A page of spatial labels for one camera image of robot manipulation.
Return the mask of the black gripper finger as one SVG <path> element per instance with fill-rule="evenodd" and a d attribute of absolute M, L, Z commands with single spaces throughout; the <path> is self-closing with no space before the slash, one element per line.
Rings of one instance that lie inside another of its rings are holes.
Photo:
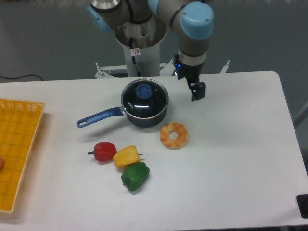
<path fill-rule="evenodd" d="M 192 101 L 196 101 L 199 100 L 199 83 L 190 83 L 189 84 L 189 88 L 191 90 L 192 93 Z"/>
<path fill-rule="evenodd" d="M 199 82 L 196 84 L 196 100 L 200 100 L 205 97 L 206 84 Z"/>

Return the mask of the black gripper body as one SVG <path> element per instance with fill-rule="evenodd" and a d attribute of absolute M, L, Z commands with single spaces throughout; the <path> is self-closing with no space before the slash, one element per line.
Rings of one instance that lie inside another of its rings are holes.
<path fill-rule="evenodd" d="M 204 66 L 204 54 L 188 56 L 184 53 L 177 53 L 174 55 L 173 65 L 178 80 L 186 78 L 188 83 L 198 83 L 199 75 Z"/>

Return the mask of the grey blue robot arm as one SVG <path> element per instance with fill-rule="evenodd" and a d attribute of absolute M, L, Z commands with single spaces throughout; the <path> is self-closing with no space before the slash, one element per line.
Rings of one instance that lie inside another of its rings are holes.
<path fill-rule="evenodd" d="M 214 30 L 214 12 L 205 0 L 91 0 L 90 19 L 103 33 L 114 32 L 123 46 L 130 77 L 159 75 L 159 44 L 170 28 L 179 38 L 172 60 L 192 100 L 205 97 L 201 74 Z"/>

